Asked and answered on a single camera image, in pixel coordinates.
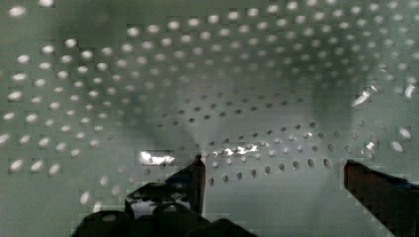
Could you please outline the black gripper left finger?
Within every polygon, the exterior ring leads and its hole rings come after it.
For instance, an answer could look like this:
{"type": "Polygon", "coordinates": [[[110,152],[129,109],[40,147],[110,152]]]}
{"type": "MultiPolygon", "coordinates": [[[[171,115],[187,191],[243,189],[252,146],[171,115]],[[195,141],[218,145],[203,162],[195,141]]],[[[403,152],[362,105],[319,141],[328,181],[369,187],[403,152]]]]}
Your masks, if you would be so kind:
{"type": "Polygon", "coordinates": [[[125,212],[132,217],[148,215],[159,204],[177,202],[192,211],[203,212],[206,165],[198,154],[192,164],[162,182],[151,182],[131,192],[125,199],[125,212]]]}

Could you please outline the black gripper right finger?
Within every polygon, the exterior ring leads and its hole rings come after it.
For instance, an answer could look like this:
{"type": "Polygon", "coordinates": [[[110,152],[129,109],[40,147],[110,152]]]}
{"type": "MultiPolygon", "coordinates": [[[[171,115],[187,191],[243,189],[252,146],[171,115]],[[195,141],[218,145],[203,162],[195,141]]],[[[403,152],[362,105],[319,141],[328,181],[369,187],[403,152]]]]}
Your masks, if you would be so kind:
{"type": "Polygon", "coordinates": [[[418,237],[417,185],[348,160],[344,187],[395,237],[418,237]]]}

